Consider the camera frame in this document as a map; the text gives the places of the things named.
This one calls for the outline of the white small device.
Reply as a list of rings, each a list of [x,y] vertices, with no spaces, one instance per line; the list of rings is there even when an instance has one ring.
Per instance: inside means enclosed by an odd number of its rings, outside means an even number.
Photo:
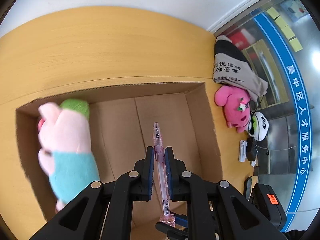
[[[241,163],[244,163],[246,160],[246,150],[247,150],[247,141],[241,140],[240,148],[239,148],[239,161]]]

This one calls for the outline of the beige tote bag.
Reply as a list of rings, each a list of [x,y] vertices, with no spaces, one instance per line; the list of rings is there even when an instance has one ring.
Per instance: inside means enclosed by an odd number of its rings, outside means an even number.
[[[213,80],[246,90],[255,102],[268,89],[268,82],[253,72],[244,54],[225,35],[218,36],[214,44]]]

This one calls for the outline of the panda plush toy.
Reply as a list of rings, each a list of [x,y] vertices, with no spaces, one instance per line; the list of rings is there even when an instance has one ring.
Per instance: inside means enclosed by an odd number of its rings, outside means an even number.
[[[268,129],[269,122],[265,116],[260,112],[255,112],[251,116],[246,131],[250,137],[255,139],[255,141],[263,141],[267,136]]]

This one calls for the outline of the pink transparent pen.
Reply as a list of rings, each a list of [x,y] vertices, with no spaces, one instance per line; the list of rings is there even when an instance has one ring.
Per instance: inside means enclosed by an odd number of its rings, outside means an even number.
[[[169,226],[175,227],[175,216],[170,212],[169,191],[167,184],[167,172],[165,166],[165,151],[163,147],[160,126],[157,122],[153,124],[153,149],[157,164],[159,187],[161,194],[163,214],[159,221]]]

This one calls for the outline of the pink plush toy teal shirt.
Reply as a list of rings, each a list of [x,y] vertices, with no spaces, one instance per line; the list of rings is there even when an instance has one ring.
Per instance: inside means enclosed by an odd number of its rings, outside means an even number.
[[[92,153],[89,104],[67,99],[60,105],[42,104],[38,111],[41,117],[37,125],[41,145],[38,160],[57,198],[56,210],[60,211],[100,179]]]

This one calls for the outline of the black small adapter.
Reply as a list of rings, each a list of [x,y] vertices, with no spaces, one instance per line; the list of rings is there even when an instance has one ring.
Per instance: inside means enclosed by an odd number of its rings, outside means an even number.
[[[248,137],[246,141],[246,157],[249,161],[255,161],[258,154],[257,143],[253,137]]]

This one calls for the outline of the cardboard box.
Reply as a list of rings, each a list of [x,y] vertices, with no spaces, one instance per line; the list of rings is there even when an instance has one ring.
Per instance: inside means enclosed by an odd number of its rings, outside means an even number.
[[[17,239],[28,239],[54,215],[55,197],[37,160],[36,124],[41,104],[68,98],[89,103],[92,150],[103,182],[117,179],[144,157],[153,144],[155,122],[164,146],[172,147],[175,158],[189,171],[212,182],[222,178],[212,111],[202,82],[109,86],[36,99],[16,109],[20,162],[35,194],[34,200],[23,192],[19,198],[37,204],[25,218],[15,220],[11,231]]]

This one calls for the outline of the magenta plush toy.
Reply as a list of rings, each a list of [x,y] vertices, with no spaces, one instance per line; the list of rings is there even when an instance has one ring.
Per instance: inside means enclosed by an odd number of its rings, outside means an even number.
[[[250,121],[251,97],[244,89],[221,86],[215,93],[214,101],[223,108],[228,128],[235,127],[238,133],[245,131]]]

